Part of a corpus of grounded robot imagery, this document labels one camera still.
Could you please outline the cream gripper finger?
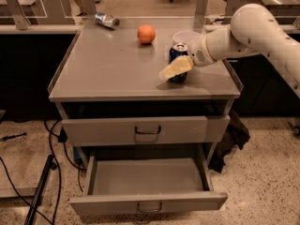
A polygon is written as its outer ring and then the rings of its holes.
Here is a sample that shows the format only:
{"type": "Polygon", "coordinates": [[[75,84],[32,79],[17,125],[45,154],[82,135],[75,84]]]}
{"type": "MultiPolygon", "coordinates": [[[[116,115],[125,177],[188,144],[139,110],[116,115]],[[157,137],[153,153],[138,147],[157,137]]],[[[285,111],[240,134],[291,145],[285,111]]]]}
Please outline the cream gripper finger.
{"type": "Polygon", "coordinates": [[[188,55],[181,55],[176,57],[169,65],[159,72],[161,80],[168,80],[174,76],[192,70],[193,61],[188,55]]]}

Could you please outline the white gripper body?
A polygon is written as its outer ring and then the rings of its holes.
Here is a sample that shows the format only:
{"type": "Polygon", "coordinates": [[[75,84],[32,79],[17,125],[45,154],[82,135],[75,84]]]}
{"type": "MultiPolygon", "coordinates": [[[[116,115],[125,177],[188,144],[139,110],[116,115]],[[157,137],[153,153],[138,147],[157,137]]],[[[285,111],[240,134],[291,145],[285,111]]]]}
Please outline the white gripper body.
{"type": "Polygon", "coordinates": [[[196,67],[202,68],[216,63],[208,50],[207,38],[207,35],[196,37],[188,46],[188,55],[196,67]]]}

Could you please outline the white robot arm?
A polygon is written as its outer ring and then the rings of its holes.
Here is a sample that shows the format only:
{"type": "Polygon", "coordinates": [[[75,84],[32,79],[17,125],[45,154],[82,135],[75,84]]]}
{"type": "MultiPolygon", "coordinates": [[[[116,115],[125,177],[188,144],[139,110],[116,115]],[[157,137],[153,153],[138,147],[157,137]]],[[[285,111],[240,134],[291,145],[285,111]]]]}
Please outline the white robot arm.
{"type": "Polygon", "coordinates": [[[288,36],[271,12],[258,4],[237,9],[231,22],[192,39],[187,54],[162,69],[163,80],[227,58],[263,55],[300,97],[300,42],[288,36]]]}

